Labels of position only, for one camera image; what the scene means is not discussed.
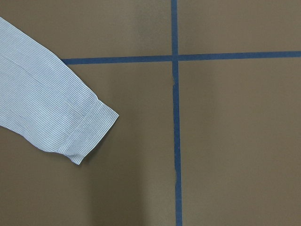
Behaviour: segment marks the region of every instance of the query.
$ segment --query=blue vertical line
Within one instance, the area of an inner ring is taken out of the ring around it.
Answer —
[[[174,168],[175,183],[175,222],[182,226],[182,176],[181,176],[181,140],[180,140],[180,101],[179,101],[179,61],[178,61],[178,7],[177,0],[171,0],[172,23],[172,66],[173,66],[173,102],[174,102]]]

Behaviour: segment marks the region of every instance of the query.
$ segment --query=striped sleeve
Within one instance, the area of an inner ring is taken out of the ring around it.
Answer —
[[[56,55],[0,17],[0,126],[80,164],[117,118]]]

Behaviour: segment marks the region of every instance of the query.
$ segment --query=shirt sleeve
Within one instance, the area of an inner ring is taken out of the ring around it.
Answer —
[[[55,54],[0,17],[0,126],[80,164],[117,118]]]

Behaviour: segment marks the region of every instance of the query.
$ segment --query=sleeve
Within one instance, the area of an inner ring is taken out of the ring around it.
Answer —
[[[0,126],[80,164],[117,118],[56,55],[0,17]]]

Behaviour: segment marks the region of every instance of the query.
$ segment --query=sleeve hem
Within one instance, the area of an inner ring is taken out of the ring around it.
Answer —
[[[60,147],[59,153],[79,165],[112,127],[118,114],[97,100],[87,116]]]

